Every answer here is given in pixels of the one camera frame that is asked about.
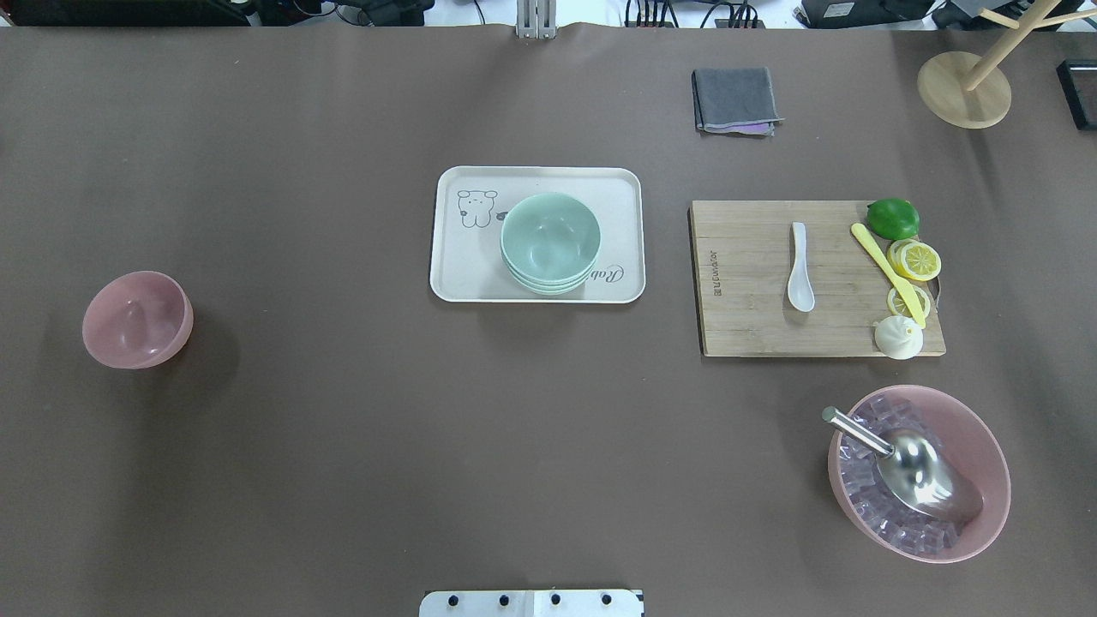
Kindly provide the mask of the bamboo cutting board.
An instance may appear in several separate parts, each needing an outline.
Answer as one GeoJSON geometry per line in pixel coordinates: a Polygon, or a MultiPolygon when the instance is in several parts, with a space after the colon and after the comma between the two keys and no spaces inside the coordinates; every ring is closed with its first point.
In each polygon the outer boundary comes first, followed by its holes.
{"type": "Polygon", "coordinates": [[[694,201],[689,207],[698,330],[706,356],[878,356],[890,282],[855,242],[866,200],[694,201]],[[815,308],[787,298],[792,225],[806,227],[815,308]]]}

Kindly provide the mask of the white ceramic spoon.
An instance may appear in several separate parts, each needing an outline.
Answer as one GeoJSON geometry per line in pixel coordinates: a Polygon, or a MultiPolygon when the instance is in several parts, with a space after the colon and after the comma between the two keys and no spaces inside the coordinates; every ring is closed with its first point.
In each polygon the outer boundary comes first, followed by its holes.
{"type": "Polygon", "coordinates": [[[785,293],[792,308],[810,313],[815,308],[816,300],[808,273],[806,224],[794,221],[790,227],[793,242],[793,262],[790,276],[788,276],[785,293]]]}

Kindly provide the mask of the yellow lemon slice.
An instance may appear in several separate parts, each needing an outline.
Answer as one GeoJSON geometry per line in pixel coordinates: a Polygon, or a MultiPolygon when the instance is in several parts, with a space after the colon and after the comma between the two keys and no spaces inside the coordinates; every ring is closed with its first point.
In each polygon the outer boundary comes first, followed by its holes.
{"type": "MultiPolygon", "coordinates": [[[[920,304],[921,307],[921,315],[924,315],[926,319],[928,319],[934,308],[932,298],[930,298],[930,294],[920,287],[914,287],[913,292],[915,292],[916,296],[918,298],[918,303],[920,304]]],[[[890,289],[890,291],[887,292],[886,304],[889,311],[893,315],[900,315],[912,319],[913,314],[911,312],[911,308],[906,304],[906,302],[902,300],[902,296],[898,293],[897,289],[894,288],[890,289]]]]}
{"type": "Polygon", "coordinates": [[[913,238],[891,243],[886,257],[897,273],[913,281],[930,281],[943,270],[940,254],[928,243],[915,242],[913,238]]]}

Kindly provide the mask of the large pink ice bowl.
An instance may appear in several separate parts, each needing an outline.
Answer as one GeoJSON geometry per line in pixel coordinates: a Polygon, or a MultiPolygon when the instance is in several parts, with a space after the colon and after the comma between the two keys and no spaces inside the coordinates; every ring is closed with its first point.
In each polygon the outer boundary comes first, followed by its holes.
{"type": "Polygon", "coordinates": [[[971,559],[998,539],[1010,515],[1010,469],[975,411],[945,392],[896,384],[867,394],[848,414],[874,434],[897,427],[921,431],[945,461],[979,487],[983,500],[982,512],[966,524],[914,512],[882,483],[871,450],[835,431],[827,458],[830,491],[861,535],[893,554],[934,565],[971,559]]]}

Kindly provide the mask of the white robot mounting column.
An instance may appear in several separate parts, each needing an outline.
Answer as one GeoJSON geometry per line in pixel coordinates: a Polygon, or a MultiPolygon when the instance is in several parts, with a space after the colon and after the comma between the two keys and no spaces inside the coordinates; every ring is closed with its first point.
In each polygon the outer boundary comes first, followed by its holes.
{"type": "Polygon", "coordinates": [[[641,590],[436,590],[419,616],[644,616],[641,590]]]}

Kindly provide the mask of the folded grey cloth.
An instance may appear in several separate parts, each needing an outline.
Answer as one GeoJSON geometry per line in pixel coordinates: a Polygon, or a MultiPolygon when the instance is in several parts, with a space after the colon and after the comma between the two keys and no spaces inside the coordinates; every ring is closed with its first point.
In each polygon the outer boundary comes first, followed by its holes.
{"type": "Polygon", "coordinates": [[[691,86],[701,132],[772,136],[782,121],[768,68],[697,68],[691,86]]]}

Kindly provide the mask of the white rectangular tray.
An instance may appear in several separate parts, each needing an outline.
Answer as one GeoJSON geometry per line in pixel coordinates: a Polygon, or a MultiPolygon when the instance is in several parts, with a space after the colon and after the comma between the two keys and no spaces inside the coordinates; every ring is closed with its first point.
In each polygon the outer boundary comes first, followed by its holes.
{"type": "Polygon", "coordinates": [[[436,184],[429,273],[437,298],[452,303],[627,304],[646,285],[638,176],[615,167],[455,165],[436,184]],[[579,199],[598,218],[601,250],[583,285],[541,296],[514,280],[501,256],[510,207],[538,193],[579,199]]]}

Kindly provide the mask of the stacked mint green bowls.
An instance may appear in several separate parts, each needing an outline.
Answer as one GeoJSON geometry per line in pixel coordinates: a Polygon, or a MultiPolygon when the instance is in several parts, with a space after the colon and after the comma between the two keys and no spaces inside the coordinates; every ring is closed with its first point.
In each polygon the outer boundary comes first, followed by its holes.
{"type": "Polygon", "coordinates": [[[600,249],[598,218],[579,199],[565,193],[525,198],[504,218],[504,262],[519,284],[544,296],[583,285],[600,249]]]}

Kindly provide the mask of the yellow plastic knife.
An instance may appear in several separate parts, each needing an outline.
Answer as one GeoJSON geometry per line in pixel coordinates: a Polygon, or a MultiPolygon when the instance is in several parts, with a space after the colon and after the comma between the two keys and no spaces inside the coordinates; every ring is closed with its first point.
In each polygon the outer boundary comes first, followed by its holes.
{"type": "Polygon", "coordinates": [[[927,319],[924,315],[921,315],[920,300],[918,300],[915,292],[913,292],[914,287],[911,284],[911,281],[900,276],[893,266],[887,262],[885,253],[883,253],[881,247],[878,246],[873,235],[861,222],[853,223],[853,225],[850,226],[850,233],[853,234],[853,238],[860,243],[863,250],[866,250],[870,258],[875,262],[878,269],[880,269],[889,279],[890,284],[894,289],[897,289],[902,300],[904,300],[911,308],[913,314],[912,319],[915,319],[916,324],[921,329],[925,329],[927,327],[927,319]]]}

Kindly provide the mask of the green toy lime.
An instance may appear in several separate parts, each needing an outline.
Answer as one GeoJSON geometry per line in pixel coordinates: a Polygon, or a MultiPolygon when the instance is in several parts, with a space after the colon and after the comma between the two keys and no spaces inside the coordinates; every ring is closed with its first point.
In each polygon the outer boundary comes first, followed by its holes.
{"type": "Polygon", "coordinates": [[[866,226],[889,242],[902,242],[920,234],[920,212],[903,199],[877,200],[867,206],[866,226]]]}

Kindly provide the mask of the dark wooden tray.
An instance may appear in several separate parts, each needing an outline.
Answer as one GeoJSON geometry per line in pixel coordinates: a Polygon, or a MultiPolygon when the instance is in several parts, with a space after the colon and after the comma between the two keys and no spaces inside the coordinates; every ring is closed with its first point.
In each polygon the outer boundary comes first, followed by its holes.
{"type": "Polygon", "coordinates": [[[1096,130],[1096,60],[1061,61],[1058,80],[1075,126],[1078,130],[1096,130]]]}

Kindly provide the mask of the aluminium frame post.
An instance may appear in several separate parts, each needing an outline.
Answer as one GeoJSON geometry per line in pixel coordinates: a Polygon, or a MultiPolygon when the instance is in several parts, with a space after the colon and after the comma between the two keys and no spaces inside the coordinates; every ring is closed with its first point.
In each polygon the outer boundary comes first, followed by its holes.
{"type": "Polygon", "coordinates": [[[519,40],[555,40],[557,2],[555,0],[518,0],[516,35],[519,40]]]}

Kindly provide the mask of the wooden cup stand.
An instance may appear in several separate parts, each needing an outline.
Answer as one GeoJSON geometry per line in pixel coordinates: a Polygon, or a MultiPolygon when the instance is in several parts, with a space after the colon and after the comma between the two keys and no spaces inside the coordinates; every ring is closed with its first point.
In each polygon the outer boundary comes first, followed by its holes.
{"type": "Polygon", "coordinates": [[[921,102],[958,128],[986,130],[998,124],[1011,106],[1010,83],[998,67],[1000,61],[1034,30],[1096,15],[1092,9],[1050,16],[1058,5],[1058,1],[1034,1],[1018,19],[983,8],[979,16],[1003,25],[1006,32],[983,56],[948,51],[925,61],[917,74],[921,102]]]}

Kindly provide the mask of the metal ice scoop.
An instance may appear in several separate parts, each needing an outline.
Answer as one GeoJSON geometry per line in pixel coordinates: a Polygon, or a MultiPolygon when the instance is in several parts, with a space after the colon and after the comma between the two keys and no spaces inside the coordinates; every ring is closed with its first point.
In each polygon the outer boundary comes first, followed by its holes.
{"type": "Polygon", "coordinates": [[[886,487],[903,504],[936,519],[963,524],[983,511],[982,492],[921,434],[897,428],[878,436],[834,406],[819,417],[866,446],[886,487]]]}

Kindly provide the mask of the small pink bowl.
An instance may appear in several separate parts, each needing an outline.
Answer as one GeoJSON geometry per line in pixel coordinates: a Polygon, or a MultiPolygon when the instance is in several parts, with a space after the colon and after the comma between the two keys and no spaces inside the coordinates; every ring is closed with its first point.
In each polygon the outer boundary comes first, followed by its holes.
{"type": "Polygon", "coordinates": [[[176,279],[133,271],[111,281],[87,305],[84,348],[110,368],[150,368],[169,360],[189,340],[195,308],[176,279]]]}

